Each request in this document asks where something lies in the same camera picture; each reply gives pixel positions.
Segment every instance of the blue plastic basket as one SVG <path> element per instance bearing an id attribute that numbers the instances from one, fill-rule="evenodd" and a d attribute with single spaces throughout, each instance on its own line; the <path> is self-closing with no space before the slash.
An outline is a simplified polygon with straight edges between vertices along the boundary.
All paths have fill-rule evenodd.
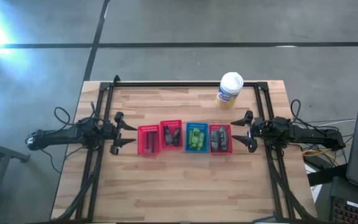
<path id="1" fill-rule="evenodd" d="M 204 144 L 203 144 L 203 148 L 201 150 L 197 150 L 197 149 L 190 149 L 190 146 L 188 144 L 189 142 L 189 130 L 194 129 L 194 128 L 198 128 L 200 130 L 200 132 L 205 134 L 204 137 Z M 186 124 L 186 148 L 185 151 L 186 152 L 195 152 L 195 153 L 208 153 L 208 124 L 207 123 L 187 123 Z"/>

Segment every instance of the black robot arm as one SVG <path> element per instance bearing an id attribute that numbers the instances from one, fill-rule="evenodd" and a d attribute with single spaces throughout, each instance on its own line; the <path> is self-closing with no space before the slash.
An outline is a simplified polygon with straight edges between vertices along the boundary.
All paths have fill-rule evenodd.
<path id="1" fill-rule="evenodd" d="M 232 138 L 240 141 L 248 147 L 249 152 L 255 152 L 257 142 L 255 137 L 262 138 L 271 146 L 286 148 L 288 143 L 320 144 L 334 151 L 345 148 L 342 134 L 333 128 L 301 128 L 289 119 L 276 117 L 271 121 L 263 121 L 262 118 L 253 120 L 252 111 L 247 111 L 243 119 L 233 121 L 231 124 L 245 126 L 248 124 L 247 136 Z"/>
<path id="2" fill-rule="evenodd" d="M 135 141 L 135 139 L 121 139 L 121 129 L 135 131 L 124 122 L 124 114 L 117 112 L 114 121 L 117 125 L 110 121 L 103 121 L 98 125 L 100 118 L 91 117 L 79 120 L 68 129 L 62 130 L 36 130 L 26 140 L 27 147 L 30 150 L 44 149 L 47 146 L 59 144 L 80 143 L 88 149 L 94 149 L 99 146 L 100 140 L 113 140 L 110 152 L 117 155 L 119 147 Z"/>

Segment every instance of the red plastic basket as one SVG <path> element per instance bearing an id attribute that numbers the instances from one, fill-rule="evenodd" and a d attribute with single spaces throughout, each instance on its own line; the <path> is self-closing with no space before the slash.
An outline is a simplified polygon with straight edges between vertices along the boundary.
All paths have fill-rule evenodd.
<path id="1" fill-rule="evenodd" d="M 150 131 L 156 131 L 155 141 L 154 141 L 154 152 L 145 152 L 147 147 L 147 133 Z M 150 126 L 139 126 L 137 128 L 137 153 L 138 155 L 148 156 L 148 155 L 156 155 L 160 153 L 160 128 L 158 125 L 150 125 Z"/>
<path id="2" fill-rule="evenodd" d="M 179 146 L 165 144 L 165 137 L 164 137 L 164 130 L 163 130 L 164 126 L 168 126 L 169 132 L 171 133 L 172 138 L 173 138 L 173 132 L 175 131 L 175 128 L 180 128 Z M 181 126 L 181 120 L 171 120 L 171 121 L 161 121 L 160 122 L 160 145 L 161 145 L 161 150 L 183 148 L 183 127 Z"/>
<path id="3" fill-rule="evenodd" d="M 221 126 L 224 126 L 227 130 L 227 152 L 213 152 L 211 146 L 211 132 L 214 130 L 219 130 Z M 231 144 L 231 129 L 230 124 L 210 124 L 209 125 L 209 153 L 211 154 L 232 154 L 233 153 L 233 146 Z"/>

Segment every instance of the cleaning wipes container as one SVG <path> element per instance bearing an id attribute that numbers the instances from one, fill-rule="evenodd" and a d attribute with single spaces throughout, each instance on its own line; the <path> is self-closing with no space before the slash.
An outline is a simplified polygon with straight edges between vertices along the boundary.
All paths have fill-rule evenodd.
<path id="1" fill-rule="evenodd" d="M 232 108 L 243 84 L 244 80 L 237 72 L 224 74 L 216 96 L 216 104 L 222 109 Z"/>

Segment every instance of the concrete floor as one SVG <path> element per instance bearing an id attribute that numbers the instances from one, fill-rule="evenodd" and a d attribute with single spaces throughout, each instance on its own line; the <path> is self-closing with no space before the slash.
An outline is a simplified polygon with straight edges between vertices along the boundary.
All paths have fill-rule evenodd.
<path id="1" fill-rule="evenodd" d="M 92 43 L 103 0 L 0 0 L 0 40 L 15 44 Z M 112 0 L 108 42 L 355 42 L 358 0 Z M 0 50 L 0 145 L 31 154 L 12 161 L 0 193 L 0 223 L 48 220 L 59 175 L 24 139 L 55 129 L 53 109 L 75 112 L 89 49 Z M 307 121 L 355 118 L 358 47 L 99 49 L 91 80 L 284 80 Z M 354 123 L 338 126 L 351 134 Z M 62 166 L 66 146 L 48 147 Z"/>

